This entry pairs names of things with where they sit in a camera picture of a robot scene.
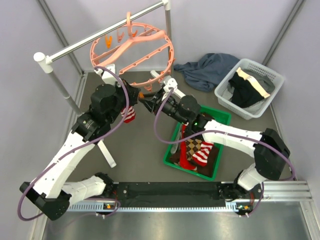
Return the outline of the pink round clip hanger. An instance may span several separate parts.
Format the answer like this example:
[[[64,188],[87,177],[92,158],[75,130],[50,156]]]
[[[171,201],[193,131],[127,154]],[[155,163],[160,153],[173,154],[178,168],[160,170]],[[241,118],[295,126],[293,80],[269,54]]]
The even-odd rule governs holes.
[[[148,78],[131,80],[130,84],[151,92],[155,83],[170,75],[175,61],[174,46],[167,31],[151,24],[131,20],[128,11],[124,25],[95,39],[90,47],[90,63],[93,67],[114,64],[116,74],[126,72],[155,71]]]

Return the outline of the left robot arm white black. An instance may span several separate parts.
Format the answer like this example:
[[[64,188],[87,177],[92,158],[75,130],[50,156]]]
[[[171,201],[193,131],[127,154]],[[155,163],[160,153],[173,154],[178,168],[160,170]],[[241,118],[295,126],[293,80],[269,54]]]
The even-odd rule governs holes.
[[[72,126],[66,141],[46,169],[32,182],[20,186],[28,198],[50,220],[59,219],[70,206],[95,196],[109,198],[112,180],[104,173],[67,182],[83,157],[112,132],[111,125],[120,114],[138,102],[140,89],[128,84],[101,84],[90,97],[90,105]]]

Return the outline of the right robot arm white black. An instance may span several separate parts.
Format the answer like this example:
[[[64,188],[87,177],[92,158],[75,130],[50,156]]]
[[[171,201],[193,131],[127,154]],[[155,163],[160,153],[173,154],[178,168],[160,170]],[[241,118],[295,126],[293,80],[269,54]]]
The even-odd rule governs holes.
[[[160,113],[173,118],[184,127],[183,137],[166,144],[182,144],[189,139],[201,138],[204,152],[198,157],[209,154],[210,144],[220,144],[247,154],[254,163],[240,172],[234,181],[233,192],[236,198],[245,198],[254,187],[263,185],[264,181],[278,181],[285,165],[293,167],[289,160],[290,150],[279,134],[267,128],[265,131],[249,131],[217,122],[211,116],[201,112],[201,106],[192,95],[183,94],[176,101],[172,94],[174,89],[164,89],[150,94],[139,94],[138,101],[158,118]]]

